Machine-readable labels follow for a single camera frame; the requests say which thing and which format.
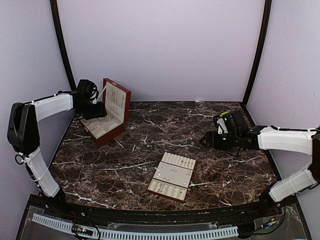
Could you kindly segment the red wooden jewelry box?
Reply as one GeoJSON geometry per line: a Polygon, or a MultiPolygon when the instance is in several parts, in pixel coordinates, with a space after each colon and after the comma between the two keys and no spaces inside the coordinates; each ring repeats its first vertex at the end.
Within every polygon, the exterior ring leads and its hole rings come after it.
{"type": "Polygon", "coordinates": [[[113,80],[104,78],[101,95],[107,115],[80,120],[81,126],[99,147],[125,131],[132,92],[113,80]]]}

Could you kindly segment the white jewelry tray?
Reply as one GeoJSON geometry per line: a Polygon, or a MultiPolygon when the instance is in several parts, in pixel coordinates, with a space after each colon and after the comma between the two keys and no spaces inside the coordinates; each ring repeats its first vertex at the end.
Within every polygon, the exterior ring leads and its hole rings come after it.
{"type": "Polygon", "coordinates": [[[165,152],[147,191],[177,202],[184,202],[195,165],[195,159],[165,152]]]}

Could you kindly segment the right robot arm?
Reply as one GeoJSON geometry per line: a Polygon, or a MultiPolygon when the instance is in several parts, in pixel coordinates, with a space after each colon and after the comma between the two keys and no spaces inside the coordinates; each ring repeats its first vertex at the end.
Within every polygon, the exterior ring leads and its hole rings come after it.
{"type": "Polygon", "coordinates": [[[223,112],[214,117],[216,130],[206,132],[200,144],[206,148],[228,150],[281,150],[306,154],[312,157],[311,164],[292,173],[271,186],[259,196],[255,213],[266,217],[275,208],[275,203],[311,189],[320,184],[320,129],[281,128],[274,125],[249,127],[240,110],[223,112]]]}

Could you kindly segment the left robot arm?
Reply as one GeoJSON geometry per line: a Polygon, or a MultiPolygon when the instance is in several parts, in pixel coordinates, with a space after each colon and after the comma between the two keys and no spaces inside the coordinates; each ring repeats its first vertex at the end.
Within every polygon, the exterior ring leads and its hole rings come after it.
{"type": "Polygon", "coordinates": [[[67,218],[70,206],[62,199],[59,184],[52,177],[45,163],[41,148],[38,124],[40,121],[62,112],[73,110],[84,119],[105,117],[105,105],[98,101],[99,91],[95,83],[88,79],[79,81],[74,91],[59,91],[56,94],[29,102],[16,102],[11,106],[7,139],[21,158],[19,165],[25,165],[33,182],[48,198],[55,199],[51,210],[60,218],[67,218]]]}

